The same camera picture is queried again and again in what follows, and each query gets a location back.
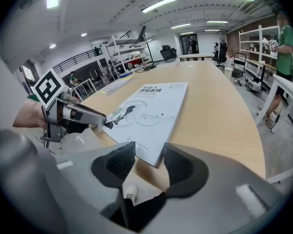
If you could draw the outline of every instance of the white sneaker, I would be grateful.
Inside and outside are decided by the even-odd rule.
[[[266,115],[264,115],[263,119],[269,119],[269,117],[267,117]]]
[[[138,198],[138,187],[134,184],[129,185],[124,199],[131,199],[132,204],[135,205],[137,198]]]

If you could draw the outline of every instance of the trash can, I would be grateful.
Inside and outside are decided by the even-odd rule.
[[[233,68],[225,68],[225,76],[228,78],[228,79],[230,79],[231,78],[231,76],[232,76],[232,72],[233,72]]]

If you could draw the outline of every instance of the paper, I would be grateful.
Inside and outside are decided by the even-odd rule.
[[[109,91],[111,91],[111,90],[113,90],[113,89],[115,89],[115,88],[117,88],[117,87],[123,85],[124,83],[126,83],[127,81],[129,81],[131,78],[133,78],[133,76],[129,76],[129,77],[121,78],[121,79],[119,79],[119,80],[117,80],[117,81],[115,81],[115,82],[113,82],[113,83],[107,85],[106,87],[104,87],[104,88],[100,91],[100,93],[105,94],[105,93],[107,93],[107,92],[109,92]]]
[[[101,127],[117,143],[136,142],[136,156],[155,166],[178,117],[187,83],[145,84]]]

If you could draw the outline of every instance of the railing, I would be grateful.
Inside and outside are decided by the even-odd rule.
[[[74,65],[76,65],[79,62],[82,62],[84,60],[93,58],[98,56],[97,53],[94,50],[90,50],[84,53],[81,53],[79,55],[76,55],[74,57],[71,57],[70,59],[67,59],[63,62],[61,62],[60,64],[56,65],[55,67],[53,67],[54,71],[59,74],[61,72],[63,72],[65,69],[68,69]]]
[[[127,33],[119,37],[119,39],[126,39],[126,38],[134,38],[135,33],[132,32],[132,30],[129,30]]]

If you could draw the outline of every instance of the ceiling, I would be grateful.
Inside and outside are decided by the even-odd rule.
[[[239,25],[272,13],[273,0],[177,0],[154,11],[141,10],[160,0],[60,0],[46,8],[46,0],[18,0],[0,29],[1,57],[11,71],[52,43],[75,39],[87,32],[89,40],[117,32],[140,30],[150,35],[167,31],[225,33]],[[227,20],[210,25],[207,20]],[[172,30],[171,26],[191,23]]]

